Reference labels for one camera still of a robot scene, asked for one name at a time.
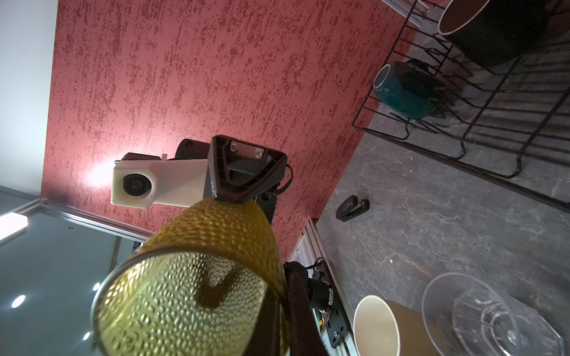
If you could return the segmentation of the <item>teal mug white inside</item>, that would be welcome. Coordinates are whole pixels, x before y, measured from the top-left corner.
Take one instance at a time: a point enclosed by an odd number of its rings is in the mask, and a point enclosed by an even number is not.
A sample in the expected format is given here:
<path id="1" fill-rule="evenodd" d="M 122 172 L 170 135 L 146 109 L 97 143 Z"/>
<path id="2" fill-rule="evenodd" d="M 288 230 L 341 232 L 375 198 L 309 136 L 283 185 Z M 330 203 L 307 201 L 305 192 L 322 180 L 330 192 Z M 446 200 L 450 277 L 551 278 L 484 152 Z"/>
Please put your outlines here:
<path id="1" fill-rule="evenodd" d="M 423 120 L 435 110 L 445 84 L 405 62 L 384 65 L 376 75 L 372 92 L 389 108 L 411 120 Z"/>

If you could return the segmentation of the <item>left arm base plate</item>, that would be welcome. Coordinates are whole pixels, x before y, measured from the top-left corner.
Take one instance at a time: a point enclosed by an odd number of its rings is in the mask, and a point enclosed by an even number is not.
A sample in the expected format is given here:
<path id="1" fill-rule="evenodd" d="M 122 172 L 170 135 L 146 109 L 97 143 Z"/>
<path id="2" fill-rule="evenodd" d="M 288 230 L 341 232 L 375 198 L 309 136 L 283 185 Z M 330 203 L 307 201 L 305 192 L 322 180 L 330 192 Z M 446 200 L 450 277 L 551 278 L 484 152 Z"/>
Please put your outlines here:
<path id="1" fill-rule="evenodd" d="M 310 273 L 310 307 L 316 313 L 320 332 L 336 349 L 344 344 L 351 332 L 349 318 L 325 259 L 318 258 L 307 270 Z"/>

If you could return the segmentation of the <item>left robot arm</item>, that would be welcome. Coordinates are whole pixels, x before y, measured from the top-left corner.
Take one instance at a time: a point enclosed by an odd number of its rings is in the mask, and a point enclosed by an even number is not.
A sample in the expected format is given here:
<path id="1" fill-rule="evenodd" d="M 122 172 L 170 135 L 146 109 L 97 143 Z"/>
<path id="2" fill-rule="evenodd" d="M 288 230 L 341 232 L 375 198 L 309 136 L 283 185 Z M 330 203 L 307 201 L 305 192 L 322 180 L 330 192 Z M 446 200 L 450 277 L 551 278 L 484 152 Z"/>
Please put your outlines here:
<path id="1" fill-rule="evenodd" d="M 208 163 L 205 198 L 236 204 L 252 200 L 273 221 L 278 196 L 293 181 L 285 153 L 224 135 L 214 136 L 210 143 L 184 139 L 175 160 L 199 159 Z"/>

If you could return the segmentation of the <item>black mug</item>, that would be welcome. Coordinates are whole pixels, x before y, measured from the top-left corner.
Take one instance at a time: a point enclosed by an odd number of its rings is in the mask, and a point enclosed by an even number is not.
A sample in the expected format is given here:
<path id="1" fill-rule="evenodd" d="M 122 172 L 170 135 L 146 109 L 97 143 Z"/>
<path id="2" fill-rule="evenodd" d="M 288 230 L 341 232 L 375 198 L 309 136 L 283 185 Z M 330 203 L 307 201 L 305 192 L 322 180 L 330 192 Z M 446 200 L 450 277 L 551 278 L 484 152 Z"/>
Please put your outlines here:
<path id="1" fill-rule="evenodd" d="M 437 30 L 471 61 L 491 68 L 527 53 L 545 33 L 549 17 L 543 1 L 454 0 Z"/>

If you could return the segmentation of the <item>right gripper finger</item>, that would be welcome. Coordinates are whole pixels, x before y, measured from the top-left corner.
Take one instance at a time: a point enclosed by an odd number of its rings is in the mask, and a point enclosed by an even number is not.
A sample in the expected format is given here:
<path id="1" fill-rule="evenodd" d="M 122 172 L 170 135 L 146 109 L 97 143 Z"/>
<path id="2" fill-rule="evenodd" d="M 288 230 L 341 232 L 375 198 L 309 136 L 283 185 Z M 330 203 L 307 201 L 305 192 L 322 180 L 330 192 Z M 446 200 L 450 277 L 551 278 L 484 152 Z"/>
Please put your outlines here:
<path id="1" fill-rule="evenodd" d="M 298 262 L 284 264 L 291 325 L 290 354 L 328 355 L 310 308 L 307 269 Z"/>

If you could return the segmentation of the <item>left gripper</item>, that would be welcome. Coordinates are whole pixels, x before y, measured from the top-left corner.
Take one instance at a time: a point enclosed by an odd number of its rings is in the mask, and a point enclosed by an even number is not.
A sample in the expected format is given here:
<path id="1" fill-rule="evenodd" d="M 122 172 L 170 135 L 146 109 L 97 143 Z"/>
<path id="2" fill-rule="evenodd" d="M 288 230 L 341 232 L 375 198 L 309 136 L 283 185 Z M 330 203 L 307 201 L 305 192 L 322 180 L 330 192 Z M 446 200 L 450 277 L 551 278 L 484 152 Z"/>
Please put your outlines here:
<path id="1" fill-rule="evenodd" d="M 212 138 L 209 154 L 212 197 L 229 203 L 255 202 L 271 223 L 278 197 L 292 184 L 294 173 L 285 153 L 230 136 Z M 279 187 L 289 170 L 289 180 Z"/>

